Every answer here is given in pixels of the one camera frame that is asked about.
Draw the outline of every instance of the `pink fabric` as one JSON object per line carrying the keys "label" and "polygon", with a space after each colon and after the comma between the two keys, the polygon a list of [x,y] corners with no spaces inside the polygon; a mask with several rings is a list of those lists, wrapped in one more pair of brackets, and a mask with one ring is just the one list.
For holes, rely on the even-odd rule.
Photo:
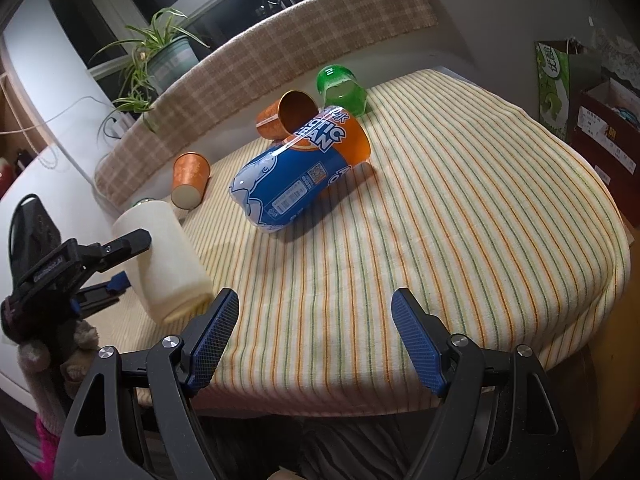
{"label": "pink fabric", "polygon": [[56,452],[60,437],[49,433],[42,424],[40,417],[36,417],[36,431],[40,437],[40,449],[42,450],[42,461],[33,465],[33,469],[38,473],[42,480],[52,480],[53,466],[56,461]]}

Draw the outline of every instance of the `plastic bottle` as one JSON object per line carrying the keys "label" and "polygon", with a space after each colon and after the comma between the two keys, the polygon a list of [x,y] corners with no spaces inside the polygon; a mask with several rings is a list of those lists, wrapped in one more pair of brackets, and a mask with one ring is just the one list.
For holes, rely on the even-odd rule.
{"label": "plastic bottle", "polygon": [[331,106],[245,164],[229,193],[249,222],[277,231],[370,153],[360,123],[344,108]]}
{"label": "plastic bottle", "polygon": [[124,262],[131,286],[148,316],[158,324],[186,316],[213,298],[213,284],[167,202],[152,200],[124,212],[114,237],[135,229],[151,234],[151,248]]}
{"label": "plastic bottle", "polygon": [[325,66],[316,79],[324,107],[335,105],[360,117],[367,108],[367,91],[358,84],[353,72],[341,65]]}

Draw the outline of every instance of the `metal screw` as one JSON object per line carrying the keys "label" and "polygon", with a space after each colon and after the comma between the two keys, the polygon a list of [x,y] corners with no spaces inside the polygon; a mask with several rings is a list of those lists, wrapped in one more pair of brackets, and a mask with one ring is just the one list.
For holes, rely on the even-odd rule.
{"label": "metal screw", "polygon": [[469,344],[469,338],[466,335],[454,334],[451,336],[453,346],[466,346]]}
{"label": "metal screw", "polygon": [[533,350],[527,345],[518,345],[518,354],[522,357],[531,357],[533,355]]}
{"label": "metal screw", "polygon": [[113,346],[103,346],[98,350],[98,357],[100,359],[106,359],[107,357],[111,357],[115,352],[115,348]]}
{"label": "metal screw", "polygon": [[178,346],[179,342],[180,338],[177,335],[168,335],[167,337],[162,339],[162,346],[164,346],[165,348],[173,348],[175,346]]}

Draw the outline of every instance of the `striped tablecloth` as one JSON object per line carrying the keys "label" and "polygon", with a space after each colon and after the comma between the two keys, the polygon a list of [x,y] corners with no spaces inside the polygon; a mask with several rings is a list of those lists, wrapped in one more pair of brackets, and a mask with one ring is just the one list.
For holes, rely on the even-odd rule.
{"label": "striped tablecloth", "polygon": [[[198,408],[303,415],[417,410],[420,386],[390,314],[409,287],[451,332],[552,367],[584,345],[628,279],[625,231],[589,165],[520,108],[431,70],[369,91],[369,163],[292,225],[262,234],[228,195],[256,140],[212,167],[184,229],[240,317]],[[92,318],[102,344],[148,348],[137,298]],[[142,395],[148,402],[148,395]]]}

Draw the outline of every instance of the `white towel roll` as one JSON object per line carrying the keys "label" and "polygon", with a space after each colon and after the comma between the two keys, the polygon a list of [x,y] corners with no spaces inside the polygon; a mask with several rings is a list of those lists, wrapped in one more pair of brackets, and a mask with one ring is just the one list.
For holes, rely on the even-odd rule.
{"label": "white towel roll", "polygon": [[135,229],[151,234],[151,248],[124,263],[131,286],[148,316],[169,323],[213,297],[212,282],[167,202],[153,200],[126,211],[113,236]]}

